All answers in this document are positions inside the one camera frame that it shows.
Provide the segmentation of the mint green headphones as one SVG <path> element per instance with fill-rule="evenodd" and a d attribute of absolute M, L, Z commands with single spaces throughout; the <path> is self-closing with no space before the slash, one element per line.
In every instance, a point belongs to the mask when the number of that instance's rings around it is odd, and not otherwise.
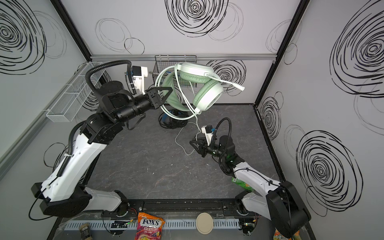
<path fill-rule="evenodd" d="M 167 70 L 173 71 L 168 74 L 163 83 L 160 84 L 160 80 Z M 190 87 L 180 87 L 179 72 L 180 77 L 190 83 Z M 178 88 L 174 86 L 173 77 L 176 77 Z M 195 125 L 198 129 L 197 134 L 200 134 L 201 129 L 199 127 L 198 115 L 207 111 L 219 100 L 224 93 L 223 84 L 229 84 L 240 91 L 245 89 L 245 87 L 240 84 L 221 79 L 212 67 L 183 62 L 164 69 L 157 77 L 155 87 L 172 87 L 173 92 L 165 103 L 176 110 L 187 112 L 189 116 L 186 118 L 178 118 L 171 114 L 170 110 L 164 105 L 160 107 L 161 110 L 173 119 L 187 120 L 188 124 L 191 123 Z"/>

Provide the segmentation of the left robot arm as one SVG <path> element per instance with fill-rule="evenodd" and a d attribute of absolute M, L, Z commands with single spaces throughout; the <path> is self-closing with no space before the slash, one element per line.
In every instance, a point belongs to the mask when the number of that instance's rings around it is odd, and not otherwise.
<path fill-rule="evenodd" d="M 152 87 L 136 97 L 118 81 L 96 88 L 92 75 L 118 65 L 128 67 L 129 79 L 138 73 L 137 70 L 130 70 L 132 63 L 129 60 L 104 63 L 86 72 L 86 83 L 99 101 L 98 111 L 74 126 L 62 162 L 44 182 L 35 183 L 31 188 L 34 197 L 42 200 L 40 209 L 47 219 L 70 218 L 86 211 L 104 211 L 121 218 L 132 211 L 120 191 L 97 191 L 79 181 L 114 137 L 129 125 L 129 120 L 137 116 L 144 119 L 146 111 L 158 109 L 171 95 L 173 88 Z"/>

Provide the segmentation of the black blue headphones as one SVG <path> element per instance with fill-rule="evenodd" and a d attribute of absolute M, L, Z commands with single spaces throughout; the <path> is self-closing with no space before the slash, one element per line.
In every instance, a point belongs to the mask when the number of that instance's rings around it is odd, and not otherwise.
<path fill-rule="evenodd" d="M 186 118 L 188 117 L 187 112 L 183 112 L 180 110 L 172 109 L 170 110 L 171 114 L 177 116 L 178 118 Z M 183 128 L 187 125 L 187 120 L 176 120 L 169 117 L 167 114 L 162 113 L 159 115 L 158 122 L 160 126 L 164 129 L 178 129 Z"/>

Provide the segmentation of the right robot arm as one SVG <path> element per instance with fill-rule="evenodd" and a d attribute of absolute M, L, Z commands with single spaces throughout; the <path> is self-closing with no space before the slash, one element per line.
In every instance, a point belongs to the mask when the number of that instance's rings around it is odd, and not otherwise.
<path fill-rule="evenodd" d="M 252 188 L 237 199 L 240 214 L 254 212 L 267 218 L 286 238 L 291 238 L 311 220 L 308 208 L 292 183 L 279 182 L 262 174 L 236 153 L 229 118 L 221 119 L 214 127 L 201 127 L 190 145 L 202 157 L 217 158 L 225 175 Z"/>

